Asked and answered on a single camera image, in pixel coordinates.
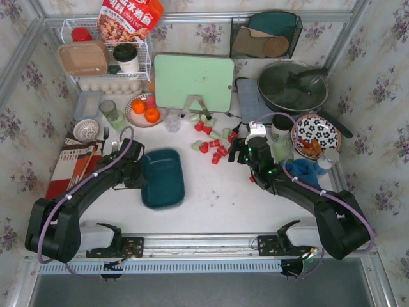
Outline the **teal plastic storage basket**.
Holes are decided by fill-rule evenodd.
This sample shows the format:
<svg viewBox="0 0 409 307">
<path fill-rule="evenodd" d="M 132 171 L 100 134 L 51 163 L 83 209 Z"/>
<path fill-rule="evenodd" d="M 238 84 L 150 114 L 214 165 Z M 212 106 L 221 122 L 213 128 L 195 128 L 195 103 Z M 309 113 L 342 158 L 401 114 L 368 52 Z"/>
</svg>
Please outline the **teal plastic storage basket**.
<svg viewBox="0 0 409 307">
<path fill-rule="evenodd" d="M 179 153 L 163 148 L 143 157 L 143 175 L 146 183 L 141 188 L 143 204 L 153 210 L 181 205 L 185 197 L 185 183 Z"/>
</svg>

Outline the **clear glass tumbler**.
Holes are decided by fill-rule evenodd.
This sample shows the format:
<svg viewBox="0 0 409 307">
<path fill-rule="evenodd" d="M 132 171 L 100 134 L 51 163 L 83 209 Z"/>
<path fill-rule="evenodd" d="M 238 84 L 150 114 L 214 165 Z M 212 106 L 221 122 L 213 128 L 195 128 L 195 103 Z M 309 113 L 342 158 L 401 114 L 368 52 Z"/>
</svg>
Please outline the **clear glass tumbler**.
<svg viewBox="0 0 409 307">
<path fill-rule="evenodd" d="M 168 109 L 164 125 L 168 132 L 175 133 L 180 129 L 181 113 L 178 109 Z"/>
</svg>

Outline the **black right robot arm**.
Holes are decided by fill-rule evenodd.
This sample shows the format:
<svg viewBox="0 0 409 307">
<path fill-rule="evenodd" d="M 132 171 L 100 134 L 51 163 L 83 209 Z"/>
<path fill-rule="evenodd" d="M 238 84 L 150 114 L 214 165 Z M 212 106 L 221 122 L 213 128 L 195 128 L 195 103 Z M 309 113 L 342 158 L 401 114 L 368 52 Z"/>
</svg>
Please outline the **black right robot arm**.
<svg viewBox="0 0 409 307">
<path fill-rule="evenodd" d="M 248 165 L 253 182 L 274 196 L 291 200 L 310 212 L 316 221 L 319 245 L 330 256 L 342 260 L 352 252 L 363 253 L 374 246 L 374 233 L 354 195 L 318 189 L 289 172 L 272 158 L 265 137 L 234 138 L 228 161 Z"/>
</svg>

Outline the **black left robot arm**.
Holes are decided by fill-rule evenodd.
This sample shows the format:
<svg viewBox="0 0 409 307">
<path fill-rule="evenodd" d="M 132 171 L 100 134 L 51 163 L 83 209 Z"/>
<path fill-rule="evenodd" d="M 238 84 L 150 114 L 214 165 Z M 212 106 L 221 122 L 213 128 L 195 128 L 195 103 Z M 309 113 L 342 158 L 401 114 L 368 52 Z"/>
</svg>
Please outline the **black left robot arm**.
<svg viewBox="0 0 409 307">
<path fill-rule="evenodd" d="M 93 172 L 66 193 L 37 199 L 29 217 L 26 249 L 35 252 L 42 264 L 73 259 L 81 245 L 79 219 L 89 206 L 119 184 L 140 189 L 145 183 L 144 150 L 143 144 L 126 138 L 119 150 L 103 156 Z"/>
</svg>

